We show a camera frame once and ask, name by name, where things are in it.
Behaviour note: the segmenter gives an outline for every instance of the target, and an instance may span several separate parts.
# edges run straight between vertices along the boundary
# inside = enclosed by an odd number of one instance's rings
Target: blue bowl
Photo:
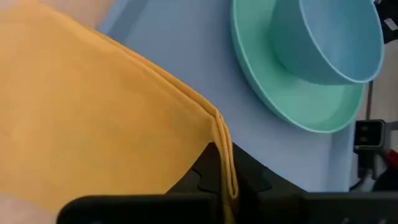
[[[367,83],[381,68],[382,30],[370,0],[277,0],[270,35],[282,64],[308,82]]]

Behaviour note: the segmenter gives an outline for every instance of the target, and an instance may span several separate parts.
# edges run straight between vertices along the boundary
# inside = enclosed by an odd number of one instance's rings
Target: cloth fold
[[[1,11],[0,33],[0,193],[52,212],[83,195],[164,194],[215,142],[233,222],[231,138],[204,97],[41,4]]]

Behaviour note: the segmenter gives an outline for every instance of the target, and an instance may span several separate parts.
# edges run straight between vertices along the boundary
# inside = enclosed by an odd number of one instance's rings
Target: yellow cloth
[[[47,6],[1,11],[0,34],[0,193],[52,212],[82,195],[164,194],[214,141],[231,221],[231,139],[204,97]]]

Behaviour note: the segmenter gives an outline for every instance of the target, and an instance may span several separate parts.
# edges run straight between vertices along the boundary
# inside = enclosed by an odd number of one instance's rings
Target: green plate
[[[317,85],[289,73],[274,55],[268,38],[274,3],[233,0],[234,48],[248,82],[277,116],[302,129],[315,133],[343,129],[356,117],[364,85]]]

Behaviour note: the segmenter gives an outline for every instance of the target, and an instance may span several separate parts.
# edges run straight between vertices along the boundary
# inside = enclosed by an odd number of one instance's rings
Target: light blue table
[[[307,191],[347,191],[354,126],[313,134],[273,115],[236,61],[229,9],[230,0],[117,0],[98,30],[210,100],[233,141],[274,172]]]

